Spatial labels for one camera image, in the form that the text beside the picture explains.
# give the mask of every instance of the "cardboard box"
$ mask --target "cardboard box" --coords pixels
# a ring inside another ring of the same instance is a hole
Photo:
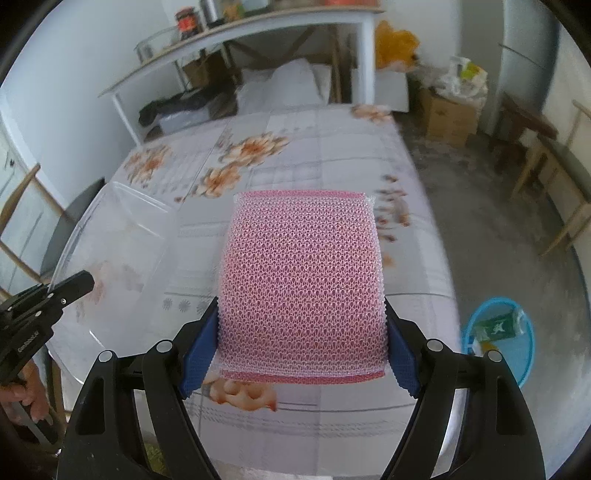
[[[219,51],[207,55],[204,59],[190,61],[183,66],[183,70],[193,88],[203,88],[230,76],[230,71]]]
[[[451,102],[428,89],[422,89],[419,96],[429,140],[463,147],[468,135],[476,133],[478,119],[474,107]]]

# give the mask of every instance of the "screw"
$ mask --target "screw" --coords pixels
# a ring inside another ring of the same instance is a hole
[[[101,362],[103,364],[105,362],[108,362],[112,358],[113,358],[113,352],[111,352],[111,350],[105,350],[104,352],[101,352],[99,354],[99,362]]]
[[[488,358],[490,358],[493,362],[500,362],[503,360],[503,356],[497,350],[491,350],[488,352]]]
[[[158,345],[156,345],[156,350],[160,353],[166,353],[171,351],[173,348],[173,343],[170,340],[162,340]]]
[[[432,352],[441,352],[443,350],[443,344],[439,340],[429,340],[427,342],[427,348]]]

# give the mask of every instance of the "wooden stool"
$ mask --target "wooden stool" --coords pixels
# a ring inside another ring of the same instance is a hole
[[[495,131],[488,144],[488,150],[491,152],[495,149],[497,143],[499,143],[498,135],[501,131],[504,118],[511,120],[511,130],[509,131],[508,143],[495,164],[495,171],[497,173],[501,173],[505,169],[511,156],[518,151],[517,142],[526,128],[551,139],[556,139],[558,135],[558,130],[556,130],[554,125],[544,115],[536,113],[523,100],[512,97],[508,93],[503,93],[499,119],[496,122]]]

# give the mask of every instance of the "floral bedsheet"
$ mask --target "floral bedsheet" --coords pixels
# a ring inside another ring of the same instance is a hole
[[[165,337],[198,319],[217,293],[235,193],[330,189],[375,197],[390,303],[426,337],[459,348],[446,254],[413,161],[383,109],[330,105],[209,122],[132,151],[113,180],[178,211],[177,271],[156,312]],[[301,475],[378,475],[414,400],[391,373],[354,385],[241,384],[214,366],[186,407],[215,460]],[[458,418],[456,406],[448,434]]]

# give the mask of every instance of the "pink sponge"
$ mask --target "pink sponge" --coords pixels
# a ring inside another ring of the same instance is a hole
[[[236,196],[222,258],[222,375],[351,383],[387,358],[373,200],[362,193],[269,190]]]

